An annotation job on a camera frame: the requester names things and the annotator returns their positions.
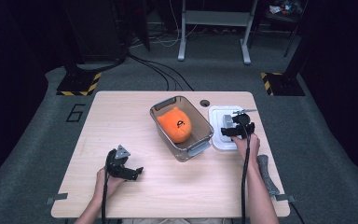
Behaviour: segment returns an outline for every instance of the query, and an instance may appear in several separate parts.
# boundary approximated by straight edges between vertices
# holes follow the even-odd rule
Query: table
[[[201,100],[208,100],[210,106],[256,109],[253,95],[243,91],[99,91],[59,190],[68,193],[67,199],[56,201],[51,214],[79,217],[92,197],[96,173],[108,152],[122,145],[131,154],[126,167],[144,167],[144,171],[109,198],[107,217],[241,217],[243,164],[237,151],[222,152],[211,145],[189,161],[179,162],[158,135],[149,109],[176,95],[185,96],[205,118],[209,107],[200,105]],[[259,114],[248,115],[260,138],[259,154],[269,156],[271,179],[284,193]],[[289,215],[287,201],[272,201],[278,217]]]

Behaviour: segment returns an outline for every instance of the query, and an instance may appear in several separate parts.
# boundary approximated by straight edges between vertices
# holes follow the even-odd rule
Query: black curtain
[[[325,7],[317,44],[301,76],[331,132],[358,166],[358,2],[331,0]]]
[[[62,22],[71,54],[82,63],[59,0],[0,0],[0,166],[45,96],[46,72],[62,66],[48,35],[47,16]]]

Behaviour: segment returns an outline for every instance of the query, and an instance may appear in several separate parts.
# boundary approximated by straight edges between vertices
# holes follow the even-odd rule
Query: orange stuffed toy
[[[191,135],[191,121],[185,112],[177,106],[157,117],[165,133],[174,143],[182,143]]]

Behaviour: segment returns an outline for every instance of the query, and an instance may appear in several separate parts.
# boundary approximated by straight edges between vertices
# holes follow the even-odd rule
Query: clear plastic container
[[[192,124],[191,135],[185,142],[179,144],[175,144],[170,139],[157,120],[157,117],[164,115],[175,106],[187,114]],[[158,134],[178,161],[188,161],[211,145],[209,140],[213,136],[212,125],[184,96],[174,96],[153,105],[150,108],[150,116],[156,122]]]

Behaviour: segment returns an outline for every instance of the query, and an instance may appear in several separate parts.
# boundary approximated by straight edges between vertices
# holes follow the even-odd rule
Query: human arm
[[[103,185],[104,185],[104,175],[105,171],[102,168],[97,173],[97,180],[95,182],[94,194],[92,195],[89,204],[86,209],[80,215],[80,217],[76,220],[75,224],[90,224],[93,223],[95,218],[98,216],[101,210],[101,206],[103,203]],[[116,178],[109,176],[107,182],[107,192],[106,198],[109,198],[113,192],[117,189],[117,187],[124,182],[122,178]]]
[[[241,154],[242,159],[245,161],[246,148],[248,147],[247,140],[240,139],[236,136],[231,138],[237,145],[237,149]],[[250,153],[246,178],[251,223],[279,223],[275,209],[272,205],[272,201],[269,197],[269,193],[261,177],[257,164],[257,154],[258,149],[260,149],[260,139],[254,133],[250,138]]]

